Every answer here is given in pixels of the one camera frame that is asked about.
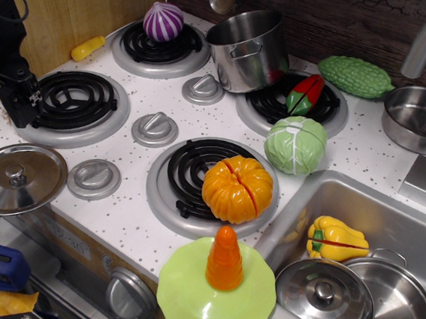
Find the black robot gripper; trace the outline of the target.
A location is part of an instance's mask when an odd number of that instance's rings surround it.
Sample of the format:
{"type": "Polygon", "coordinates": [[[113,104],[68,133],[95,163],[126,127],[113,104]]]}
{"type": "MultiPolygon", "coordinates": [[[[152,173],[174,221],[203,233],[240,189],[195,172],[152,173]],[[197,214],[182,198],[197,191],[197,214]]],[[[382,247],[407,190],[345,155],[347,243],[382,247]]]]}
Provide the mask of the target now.
{"type": "Polygon", "coordinates": [[[28,16],[27,0],[0,0],[0,99],[17,128],[32,124],[43,113],[36,76],[20,53],[28,16]]]}

